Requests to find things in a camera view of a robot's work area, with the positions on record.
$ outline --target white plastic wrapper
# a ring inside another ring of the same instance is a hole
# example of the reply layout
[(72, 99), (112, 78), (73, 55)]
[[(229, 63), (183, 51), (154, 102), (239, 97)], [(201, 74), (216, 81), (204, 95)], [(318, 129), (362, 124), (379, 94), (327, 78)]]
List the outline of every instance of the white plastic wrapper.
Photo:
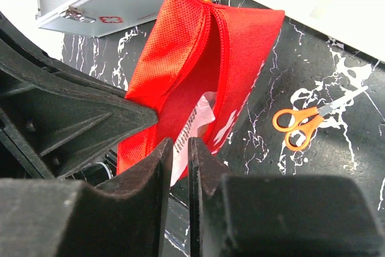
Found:
[(171, 186), (175, 185), (187, 167), (188, 139), (201, 137), (207, 130), (208, 124), (215, 120), (214, 107), (217, 93), (208, 91), (199, 99), (193, 109), (186, 125), (176, 139), (174, 144), (173, 172), (171, 174)]

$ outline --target scissors blade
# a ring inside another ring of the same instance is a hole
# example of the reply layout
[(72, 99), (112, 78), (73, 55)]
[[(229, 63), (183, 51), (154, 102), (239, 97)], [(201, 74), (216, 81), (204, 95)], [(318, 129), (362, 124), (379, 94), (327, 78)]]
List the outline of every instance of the scissors blade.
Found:
[(345, 105), (348, 101), (351, 99), (354, 99), (356, 96), (358, 96), (360, 93), (363, 93), (365, 90), (368, 89), (368, 86), (364, 86), (362, 88), (359, 88), (358, 90), (352, 91), (351, 93), (346, 94), (345, 96), (336, 99), (335, 101), (324, 105), (323, 107), (318, 109), (318, 114), (323, 117), (326, 116), (327, 114), (330, 114), (332, 111), (335, 109)]

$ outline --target red cross symbol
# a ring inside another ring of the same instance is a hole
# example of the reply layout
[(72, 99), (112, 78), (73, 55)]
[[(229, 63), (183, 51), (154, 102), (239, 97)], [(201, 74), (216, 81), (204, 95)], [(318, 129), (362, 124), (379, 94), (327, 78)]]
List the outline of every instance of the red cross symbol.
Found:
[(123, 19), (119, 16), (101, 16), (99, 19), (103, 23), (123, 23)]

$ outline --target red first aid kit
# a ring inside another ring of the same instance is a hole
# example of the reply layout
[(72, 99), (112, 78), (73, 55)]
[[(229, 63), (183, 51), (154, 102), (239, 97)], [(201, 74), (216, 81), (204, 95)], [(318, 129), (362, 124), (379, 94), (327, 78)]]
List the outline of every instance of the red first aid kit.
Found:
[(216, 92), (215, 120), (202, 139), (217, 153), (255, 85), (284, 16), (284, 11), (204, 0), (165, 0), (126, 95), (153, 108), (159, 122), (119, 144), (117, 173), (148, 156), (165, 137), (175, 142), (207, 92)]

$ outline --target scissors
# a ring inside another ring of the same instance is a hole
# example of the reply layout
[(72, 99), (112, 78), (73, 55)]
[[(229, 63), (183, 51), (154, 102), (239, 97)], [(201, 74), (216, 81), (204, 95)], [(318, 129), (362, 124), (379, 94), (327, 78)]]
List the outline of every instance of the scissors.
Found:
[[(299, 111), (295, 111), (289, 108), (280, 110), (273, 117), (273, 127), (275, 127), (277, 131), (286, 132), (285, 143), (290, 150), (293, 150), (293, 151), (303, 150), (305, 147), (309, 145), (310, 139), (312, 138), (312, 135), (315, 132), (316, 128), (325, 120), (324, 116), (326, 116), (327, 114), (330, 114), (335, 109), (343, 106), (348, 101), (355, 98), (360, 93), (363, 93), (367, 89), (368, 89), (368, 86), (359, 88), (358, 90), (352, 91), (351, 93), (346, 94), (345, 96), (339, 99), (336, 99), (335, 101), (327, 105), (324, 105), (321, 108), (312, 107), (312, 108), (306, 108), (305, 110), (299, 110)], [(278, 124), (278, 118), (283, 114), (291, 114), (292, 117), (294, 117), (294, 124), (289, 127), (280, 126)], [(311, 121), (302, 125), (302, 123), (307, 118), (312, 116), (315, 116), (315, 117)], [(306, 137), (305, 141), (302, 143), (301, 146), (293, 146), (290, 143), (290, 136), (294, 131), (301, 131), (304, 133)]]

